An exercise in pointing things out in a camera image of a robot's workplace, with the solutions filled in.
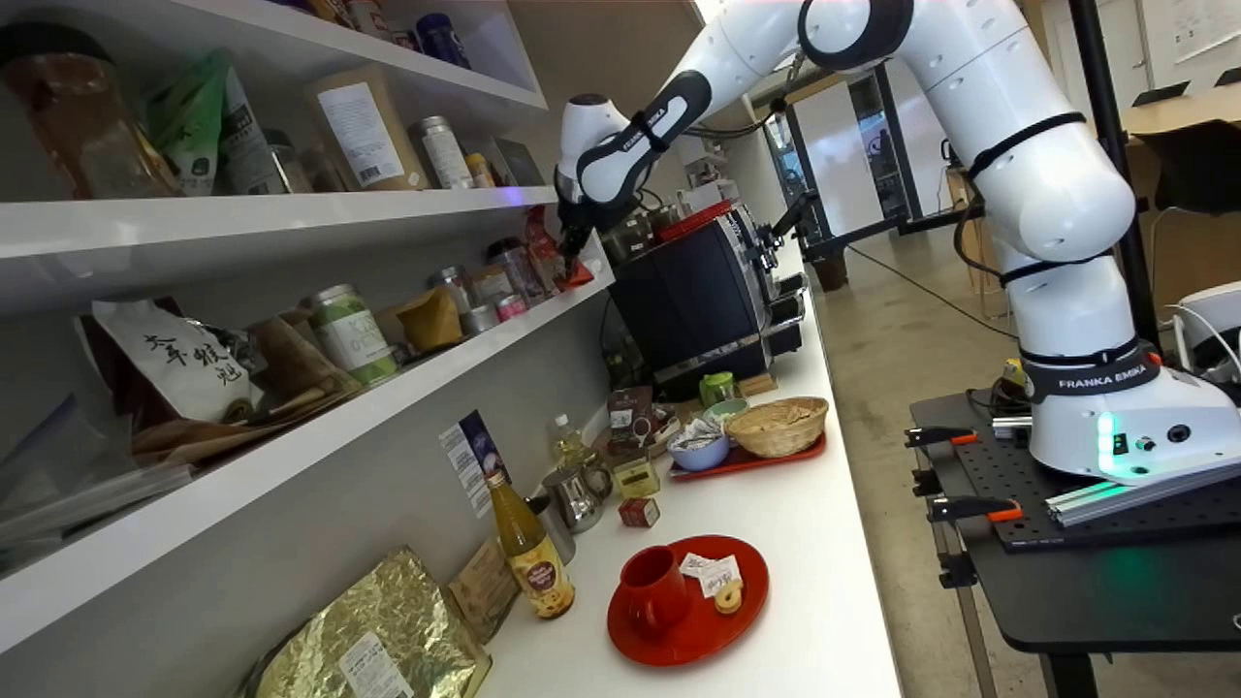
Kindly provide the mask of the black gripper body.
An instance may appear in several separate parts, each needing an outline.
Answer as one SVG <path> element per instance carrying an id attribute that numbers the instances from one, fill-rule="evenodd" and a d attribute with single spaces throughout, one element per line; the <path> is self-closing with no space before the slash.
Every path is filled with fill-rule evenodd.
<path id="1" fill-rule="evenodd" d="M 556 173 L 556 195 L 561 225 L 559 257 L 574 264 L 587 239 L 607 225 L 607 198 L 565 169 Z"/>

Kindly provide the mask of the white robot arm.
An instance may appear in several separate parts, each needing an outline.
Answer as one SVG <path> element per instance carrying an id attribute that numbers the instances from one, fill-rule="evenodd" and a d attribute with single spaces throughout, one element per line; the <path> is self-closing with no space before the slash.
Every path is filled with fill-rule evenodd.
<path id="1" fill-rule="evenodd" d="M 826 71 L 898 58 L 926 93 L 1000 235 L 1035 461 L 1135 485 L 1241 461 L 1236 401 L 1164 370 L 1133 327 L 1115 243 L 1135 195 L 1014 0 L 718 0 L 648 110 L 607 98 L 561 110 L 561 243 L 622 221 L 675 137 L 792 53 Z"/>

